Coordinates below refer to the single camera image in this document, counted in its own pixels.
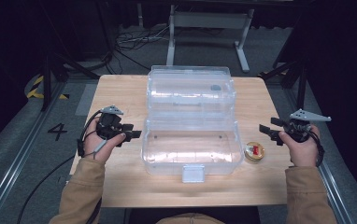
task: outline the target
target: person's right hand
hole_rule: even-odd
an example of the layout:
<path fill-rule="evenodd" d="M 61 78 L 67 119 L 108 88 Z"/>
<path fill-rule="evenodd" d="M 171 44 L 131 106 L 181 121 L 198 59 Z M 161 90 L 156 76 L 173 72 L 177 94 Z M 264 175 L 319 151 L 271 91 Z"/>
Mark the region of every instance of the person's right hand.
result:
<path fill-rule="evenodd" d="M 311 131 L 319 136 L 319 129 L 311 125 Z M 303 143 L 297 143 L 285 132 L 279 132 L 280 139 L 287 145 L 290 150 L 290 157 L 294 166 L 316 166 L 316 159 L 318 156 L 318 148 L 313 140 L 309 137 Z"/>

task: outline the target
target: metal stand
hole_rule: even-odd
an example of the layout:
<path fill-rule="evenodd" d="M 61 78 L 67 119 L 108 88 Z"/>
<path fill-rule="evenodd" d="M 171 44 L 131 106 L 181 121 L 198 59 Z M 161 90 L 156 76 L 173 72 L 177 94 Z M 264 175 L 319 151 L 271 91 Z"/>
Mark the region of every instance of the metal stand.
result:
<path fill-rule="evenodd" d="M 294 83 L 299 78 L 296 106 L 297 109 L 303 109 L 305 101 L 305 91 L 307 87 L 307 67 L 304 60 L 285 63 L 284 65 L 281 65 L 268 73 L 260 73 L 258 77 L 262 78 L 263 80 L 268 80 L 271 77 L 280 75 L 286 70 L 287 73 L 284 79 L 281 80 L 280 85 L 284 89 L 290 89 L 293 87 Z"/>
<path fill-rule="evenodd" d="M 173 65 L 175 57 L 175 27 L 241 29 L 242 36 L 239 41 L 235 42 L 235 46 L 242 70 L 248 73 L 250 69 L 245 52 L 243 51 L 243 45 L 248 35 L 253 13 L 254 9 L 250 9 L 247 14 L 178 12 L 175 10 L 175 6 L 171 6 L 169 21 L 170 39 L 166 65 Z"/>

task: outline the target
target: tan jacket sleeve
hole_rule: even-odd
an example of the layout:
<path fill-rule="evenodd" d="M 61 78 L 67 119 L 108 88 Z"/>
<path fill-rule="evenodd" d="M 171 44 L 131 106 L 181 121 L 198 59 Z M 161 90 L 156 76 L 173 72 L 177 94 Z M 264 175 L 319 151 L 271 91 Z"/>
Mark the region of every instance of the tan jacket sleeve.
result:
<path fill-rule="evenodd" d="M 59 215 L 50 223 L 86 223 L 103 195 L 105 163 L 79 160 L 76 172 L 62 192 Z"/>
<path fill-rule="evenodd" d="M 287 169 L 286 183 L 287 223 L 336 223 L 318 168 Z"/>

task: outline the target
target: wooden table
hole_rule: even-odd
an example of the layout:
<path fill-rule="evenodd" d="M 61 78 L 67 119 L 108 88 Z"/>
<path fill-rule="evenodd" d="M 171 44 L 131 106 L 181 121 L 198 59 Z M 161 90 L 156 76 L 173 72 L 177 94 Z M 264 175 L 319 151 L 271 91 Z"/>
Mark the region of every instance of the wooden table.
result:
<path fill-rule="evenodd" d="M 121 123 L 142 130 L 147 116 L 147 76 L 102 76 L 90 117 L 95 111 L 115 105 L 123 111 Z M 235 206 L 286 203 L 284 170 L 290 163 L 289 149 L 278 147 L 258 131 L 270 125 L 277 111 L 264 81 L 257 77 L 234 77 L 236 119 L 244 145 L 255 141 L 265 148 L 258 163 L 245 159 L 231 175 L 206 175 L 205 183 L 184 184 L 180 175 L 149 175 L 141 160 L 142 138 L 116 147 L 106 164 L 104 207 Z M 71 168 L 74 173 L 79 157 Z"/>

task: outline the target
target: person's left hand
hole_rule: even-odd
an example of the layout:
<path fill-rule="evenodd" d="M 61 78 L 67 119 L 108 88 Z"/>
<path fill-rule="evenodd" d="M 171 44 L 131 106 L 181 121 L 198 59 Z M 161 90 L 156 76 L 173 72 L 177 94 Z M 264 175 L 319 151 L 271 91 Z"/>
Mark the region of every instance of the person's left hand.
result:
<path fill-rule="evenodd" d="M 96 126 L 99 118 L 95 118 L 89 124 L 88 130 L 86 131 L 87 136 L 85 138 L 85 157 L 93 158 L 93 151 L 102 143 L 104 140 L 97 135 Z M 112 149 L 121 143 L 125 139 L 125 133 L 118 134 L 117 136 L 107 140 L 106 144 L 94 155 L 94 159 L 97 161 L 106 162 L 111 155 Z"/>

